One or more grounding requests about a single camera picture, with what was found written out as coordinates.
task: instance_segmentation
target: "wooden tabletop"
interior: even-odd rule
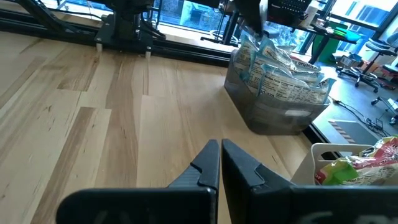
[[[231,139],[288,179],[310,147],[304,135],[248,130],[225,68],[6,32],[0,41],[2,224],[54,223],[80,189],[165,187],[209,139]],[[218,218],[230,223],[222,183]]]

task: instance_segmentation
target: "wooden table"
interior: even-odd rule
[[[68,194],[165,187],[211,139],[290,179],[310,143],[259,136],[226,69],[0,32],[0,223],[53,223]],[[220,185],[219,223],[230,223]]]

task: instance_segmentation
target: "office chair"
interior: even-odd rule
[[[374,62],[379,56],[388,55],[388,56],[397,56],[397,49],[395,51],[390,50],[391,47],[398,48],[398,33],[391,35],[387,42],[381,40],[372,40],[369,39],[366,42],[365,46],[378,54],[376,57],[369,63],[369,65],[362,71],[360,68],[353,68],[351,67],[350,70],[342,70],[338,73],[338,76],[344,74],[350,77],[356,78],[355,87],[359,86],[359,82],[364,82],[369,86],[373,87],[373,92],[377,93],[379,91],[379,84],[375,82],[377,76],[373,75],[372,73],[368,73],[368,70],[372,67]]]

